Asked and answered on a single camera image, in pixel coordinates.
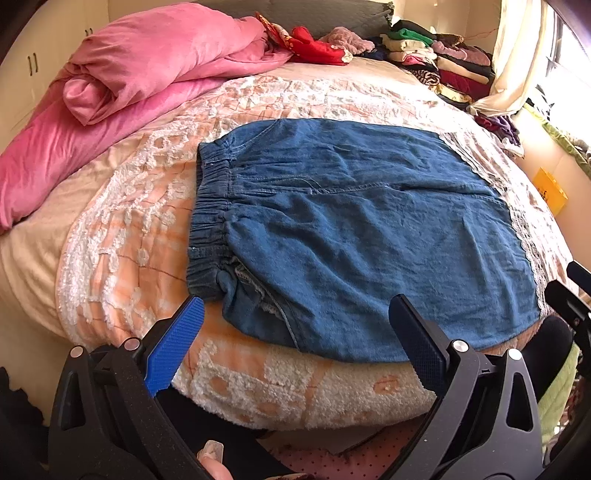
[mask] metal screw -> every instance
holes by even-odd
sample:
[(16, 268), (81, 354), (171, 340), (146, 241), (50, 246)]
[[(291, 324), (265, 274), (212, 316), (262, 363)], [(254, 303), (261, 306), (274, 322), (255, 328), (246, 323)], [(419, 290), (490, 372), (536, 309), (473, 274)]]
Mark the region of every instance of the metal screw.
[(133, 352), (134, 350), (137, 350), (139, 347), (139, 340), (137, 338), (128, 338), (125, 343), (123, 344), (123, 347), (130, 351)]
[(70, 356), (72, 358), (78, 358), (83, 353), (84, 353), (84, 349), (80, 345), (77, 345), (72, 350), (70, 350)]
[(467, 352), (469, 347), (468, 344), (464, 340), (454, 340), (452, 343), (452, 347), (457, 352)]
[(521, 357), (523, 355), (521, 355), (521, 352), (517, 349), (517, 348), (510, 348), (509, 349), (509, 356), (513, 359), (513, 360), (521, 360)]

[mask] blue denim skirt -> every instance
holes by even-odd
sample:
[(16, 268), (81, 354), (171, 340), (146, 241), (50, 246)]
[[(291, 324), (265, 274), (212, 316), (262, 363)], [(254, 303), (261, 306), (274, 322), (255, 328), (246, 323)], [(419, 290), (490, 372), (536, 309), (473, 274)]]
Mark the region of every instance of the blue denim skirt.
[(326, 119), (253, 122), (199, 146), (189, 291), (247, 335), (346, 362), (406, 355), (404, 293), (477, 349), (539, 318), (497, 192), (437, 134)]

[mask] blue gripper pad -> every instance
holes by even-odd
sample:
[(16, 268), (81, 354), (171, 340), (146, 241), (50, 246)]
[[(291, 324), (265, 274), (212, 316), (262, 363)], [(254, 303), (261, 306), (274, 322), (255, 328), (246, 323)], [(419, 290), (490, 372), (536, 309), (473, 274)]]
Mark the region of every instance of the blue gripper pad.
[(145, 384), (152, 397), (168, 388), (203, 325), (203, 300), (192, 297), (183, 305), (174, 314), (172, 325), (146, 360)]
[(388, 316), (423, 387), (438, 397), (445, 395), (449, 339), (436, 324), (424, 320), (404, 295), (392, 299)]

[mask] red clothing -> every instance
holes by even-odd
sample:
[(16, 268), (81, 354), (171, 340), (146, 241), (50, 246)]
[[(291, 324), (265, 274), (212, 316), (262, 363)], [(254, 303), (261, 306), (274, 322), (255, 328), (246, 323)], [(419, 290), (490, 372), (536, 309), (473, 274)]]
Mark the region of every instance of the red clothing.
[(295, 53), (292, 61), (347, 65), (353, 59), (353, 55), (344, 47), (314, 40), (306, 27), (294, 27), (289, 35), (282, 26), (269, 22), (259, 12), (256, 17), (265, 26), (273, 42)]
[(439, 70), (439, 74), (441, 75), (441, 83), (449, 85), (458, 92), (470, 95), (474, 100), (484, 98), (491, 92), (491, 87), (489, 85), (483, 85), (475, 80), (458, 75), (457, 73), (448, 72), (447, 70)]

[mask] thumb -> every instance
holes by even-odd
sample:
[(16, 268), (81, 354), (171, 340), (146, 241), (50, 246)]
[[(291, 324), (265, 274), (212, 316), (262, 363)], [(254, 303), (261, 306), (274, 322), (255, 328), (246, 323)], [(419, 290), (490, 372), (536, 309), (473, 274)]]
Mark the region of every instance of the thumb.
[(215, 480), (233, 480), (230, 471), (222, 464), (223, 444), (208, 440), (197, 460)]

